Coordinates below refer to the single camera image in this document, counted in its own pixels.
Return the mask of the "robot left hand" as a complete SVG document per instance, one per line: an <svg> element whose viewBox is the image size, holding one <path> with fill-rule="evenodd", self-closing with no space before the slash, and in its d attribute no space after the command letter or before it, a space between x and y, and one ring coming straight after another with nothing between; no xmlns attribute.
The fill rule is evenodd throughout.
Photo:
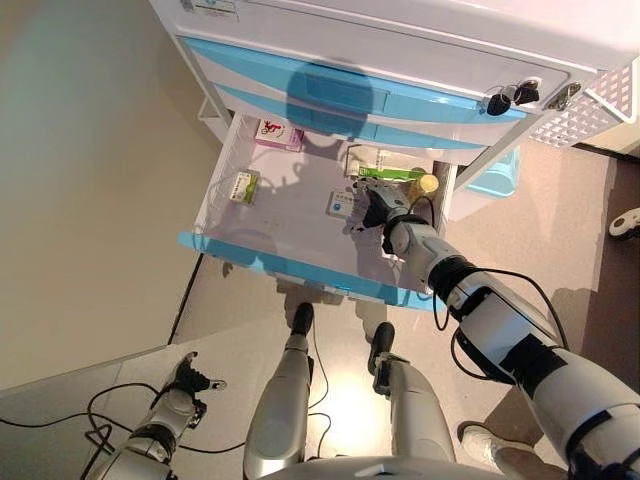
<svg viewBox="0 0 640 480"><path fill-rule="evenodd" d="M193 367L193 361L197 356L197 351L187 353L169 375L163 389L178 389L191 396L205 390L225 390L228 386L225 380L209 378Z"/></svg>

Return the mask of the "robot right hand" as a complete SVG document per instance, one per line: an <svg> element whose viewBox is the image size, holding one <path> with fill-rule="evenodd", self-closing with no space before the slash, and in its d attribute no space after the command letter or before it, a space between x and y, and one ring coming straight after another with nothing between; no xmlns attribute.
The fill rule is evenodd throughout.
<svg viewBox="0 0 640 480"><path fill-rule="evenodd" d="M347 232L360 233L385 226L393 218L409 213L409 203L398 183L360 177L351 187L354 204L347 218Z"/></svg>

